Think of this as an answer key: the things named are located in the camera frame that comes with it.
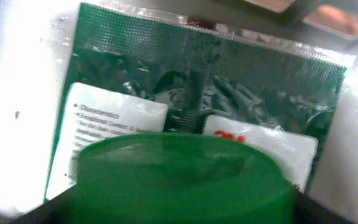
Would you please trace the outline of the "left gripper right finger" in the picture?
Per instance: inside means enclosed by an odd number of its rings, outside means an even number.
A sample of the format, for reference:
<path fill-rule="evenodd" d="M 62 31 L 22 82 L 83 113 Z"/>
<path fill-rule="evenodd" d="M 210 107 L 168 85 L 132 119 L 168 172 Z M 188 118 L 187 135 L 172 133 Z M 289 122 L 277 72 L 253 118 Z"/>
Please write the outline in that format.
<path fill-rule="evenodd" d="M 296 189 L 293 207 L 295 224 L 350 224 L 350 221 L 322 206 Z"/>

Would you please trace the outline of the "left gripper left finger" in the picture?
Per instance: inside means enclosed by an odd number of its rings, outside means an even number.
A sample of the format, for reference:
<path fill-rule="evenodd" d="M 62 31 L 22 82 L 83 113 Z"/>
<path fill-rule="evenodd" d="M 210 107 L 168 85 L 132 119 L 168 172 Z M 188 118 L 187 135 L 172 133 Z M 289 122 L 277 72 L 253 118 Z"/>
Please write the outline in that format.
<path fill-rule="evenodd" d="M 75 191 L 76 187 L 71 187 L 34 210 L 13 219 L 9 224 L 69 223 Z"/>

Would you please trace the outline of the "green lid Knorr jar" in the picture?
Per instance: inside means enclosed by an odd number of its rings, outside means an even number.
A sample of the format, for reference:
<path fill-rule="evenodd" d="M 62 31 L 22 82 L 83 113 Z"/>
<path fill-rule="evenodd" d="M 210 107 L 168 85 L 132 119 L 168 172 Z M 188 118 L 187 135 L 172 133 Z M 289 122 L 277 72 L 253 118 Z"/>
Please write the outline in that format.
<path fill-rule="evenodd" d="M 269 156 L 234 141 L 148 133 L 78 157 L 73 223 L 292 223 L 296 190 Z"/>

